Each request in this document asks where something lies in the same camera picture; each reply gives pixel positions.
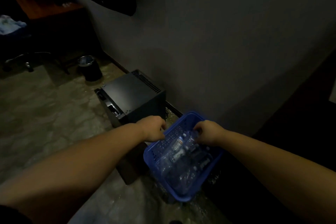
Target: black trash can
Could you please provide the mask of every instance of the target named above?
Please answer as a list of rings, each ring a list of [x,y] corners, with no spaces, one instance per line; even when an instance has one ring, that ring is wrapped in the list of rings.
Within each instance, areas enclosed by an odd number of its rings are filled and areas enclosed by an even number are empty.
[[[97,81],[103,76],[97,61],[91,55],[80,57],[78,66],[88,82]]]

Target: concrete floor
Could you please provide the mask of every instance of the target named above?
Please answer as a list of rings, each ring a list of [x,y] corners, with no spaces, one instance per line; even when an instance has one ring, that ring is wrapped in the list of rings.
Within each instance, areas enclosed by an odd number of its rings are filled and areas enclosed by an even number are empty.
[[[78,140],[110,130],[94,93],[124,73],[100,62],[103,80],[86,83],[74,68],[66,75],[53,64],[33,73],[0,74],[0,183]],[[177,117],[169,112],[168,124]],[[126,186],[115,170],[70,223],[229,223],[202,192],[188,203],[166,204],[150,177]]]

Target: blue plastic basket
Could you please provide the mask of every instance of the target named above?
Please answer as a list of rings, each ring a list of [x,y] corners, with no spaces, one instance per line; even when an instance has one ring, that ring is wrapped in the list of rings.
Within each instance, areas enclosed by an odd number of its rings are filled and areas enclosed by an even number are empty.
[[[214,160],[210,165],[200,174],[194,184],[191,186],[190,190],[186,195],[177,194],[172,187],[164,180],[161,176],[160,170],[157,168],[157,162],[160,161],[160,157],[165,149],[170,145],[170,143],[180,135],[181,128],[183,131],[192,130],[194,126],[199,122],[205,120],[196,112],[188,112],[179,118],[169,129],[167,129],[164,134],[166,138],[164,140],[152,143],[149,145],[144,153],[143,159],[148,165],[149,169],[153,172],[154,177],[162,184],[162,186],[170,193],[172,196],[181,202],[187,202],[198,192],[201,185],[205,179],[210,174],[212,168],[219,161],[223,154],[223,150],[217,147],[211,148],[211,154]]]

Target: hand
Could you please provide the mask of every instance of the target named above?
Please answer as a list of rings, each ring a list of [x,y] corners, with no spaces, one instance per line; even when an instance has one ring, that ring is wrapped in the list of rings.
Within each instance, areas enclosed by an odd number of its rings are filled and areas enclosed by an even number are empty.
[[[136,124],[141,127],[143,140],[146,142],[155,142],[165,138],[161,128],[166,129],[166,122],[160,116],[148,116],[139,120]]]
[[[209,120],[200,121],[194,129],[199,131],[197,142],[209,146],[219,146],[220,141],[229,133],[228,130],[222,128],[216,122]]]

